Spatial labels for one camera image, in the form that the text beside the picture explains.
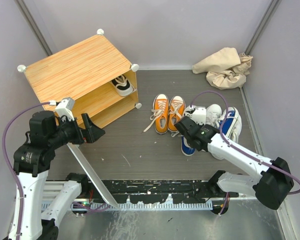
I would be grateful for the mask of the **blue sneaker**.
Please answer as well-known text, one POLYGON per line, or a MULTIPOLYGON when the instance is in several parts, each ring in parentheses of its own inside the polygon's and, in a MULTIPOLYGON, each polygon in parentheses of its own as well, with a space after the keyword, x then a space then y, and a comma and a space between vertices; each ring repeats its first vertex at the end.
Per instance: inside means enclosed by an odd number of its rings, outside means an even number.
POLYGON ((196 149, 190 147, 190 145, 187 143, 187 139, 182 136, 181 137, 181 152, 185 156, 192 156, 195 153, 196 149))

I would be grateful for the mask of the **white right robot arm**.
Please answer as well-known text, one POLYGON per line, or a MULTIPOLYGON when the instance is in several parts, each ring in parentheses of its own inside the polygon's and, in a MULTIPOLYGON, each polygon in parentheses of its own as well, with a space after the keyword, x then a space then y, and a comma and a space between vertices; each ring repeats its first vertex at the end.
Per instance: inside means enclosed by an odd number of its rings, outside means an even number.
POLYGON ((232 174, 218 170, 208 181, 215 197, 224 193, 239 193, 252 197, 269 209, 277 210, 294 186, 288 163, 278 157, 261 156, 225 137, 208 124, 200 126, 187 116, 176 124, 191 148, 221 157, 245 172, 232 174))

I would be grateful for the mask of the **orange sneaker one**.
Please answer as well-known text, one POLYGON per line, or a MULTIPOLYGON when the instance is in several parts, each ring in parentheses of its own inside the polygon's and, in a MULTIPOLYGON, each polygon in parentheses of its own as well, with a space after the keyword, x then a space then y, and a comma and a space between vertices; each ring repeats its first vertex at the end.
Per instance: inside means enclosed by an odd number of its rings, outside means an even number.
POLYGON ((176 95, 170 100, 167 125, 169 132, 176 133, 178 131, 175 123, 182 118, 185 108, 186 103, 181 96, 176 95))
POLYGON ((168 131, 168 110, 168 97, 163 93, 158 94, 152 104, 152 115, 150 116, 151 123, 143 130, 143 132, 147 132, 152 125, 154 125, 154 129, 158 134, 165 134, 168 131))

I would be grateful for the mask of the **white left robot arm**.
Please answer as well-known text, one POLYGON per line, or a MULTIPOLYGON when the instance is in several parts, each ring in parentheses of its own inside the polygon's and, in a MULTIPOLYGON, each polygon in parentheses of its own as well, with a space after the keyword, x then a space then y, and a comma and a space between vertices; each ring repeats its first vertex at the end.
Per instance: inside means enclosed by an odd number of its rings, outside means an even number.
POLYGON ((16 182, 15 209, 8 240, 57 239, 63 217, 77 197, 89 195, 90 182, 108 205, 116 205, 78 148, 81 144, 96 142, 105 131, 96 126, 88 114, 81 116, 84 128, 79 127, 76 119, 70 118, 68 113, 56 116, 49 110, 36 112, 29 120, 26 141, 15 151, 13 164, 8 165, 16 182), (85 173, 69 173, 60 192, 42 211, 44 186, 51 161, 56 156, 55 151, 65 145, 69 146, 85 173))

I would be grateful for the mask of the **black white sneaker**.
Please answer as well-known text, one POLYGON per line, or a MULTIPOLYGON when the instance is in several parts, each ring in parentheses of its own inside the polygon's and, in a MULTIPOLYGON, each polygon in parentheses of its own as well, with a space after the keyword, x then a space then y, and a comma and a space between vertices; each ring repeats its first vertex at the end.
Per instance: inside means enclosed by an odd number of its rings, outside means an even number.
POLYGON ((124 75, 120 75, 112 79, 110 82, 115 88, 116 92, 122 97, 126 97, 135 91, 134 86, 130 83, 129 79, 124 75))
POLYGON ((184 111, 183 111, 183 114, 182 116, 186 116, 186 117, 189 117, 189 118, 192 118, 192 115, 193 115, 193 112, 196 110, 196 105, 188 105, 184 111))

